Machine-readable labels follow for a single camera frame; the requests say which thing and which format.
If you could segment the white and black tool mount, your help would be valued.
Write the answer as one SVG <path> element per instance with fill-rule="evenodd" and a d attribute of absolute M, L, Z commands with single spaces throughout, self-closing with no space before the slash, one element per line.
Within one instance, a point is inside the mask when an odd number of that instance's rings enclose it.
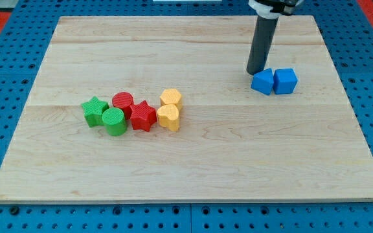
<path fill-rule="evenodd" d="M 302 4 L 303 0 L 248 0 L 249 7 L 264 19 L 291 16 Z"/>

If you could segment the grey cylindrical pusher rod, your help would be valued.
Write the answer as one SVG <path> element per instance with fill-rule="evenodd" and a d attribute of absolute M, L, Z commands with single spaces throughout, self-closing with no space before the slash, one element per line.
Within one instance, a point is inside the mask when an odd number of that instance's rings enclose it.
<path fill-rule="evenodd" d="M 247 72 L 254 75 L 264 70 L 278 19 L 257 17 L 251 50 L 247 61 Z"/>

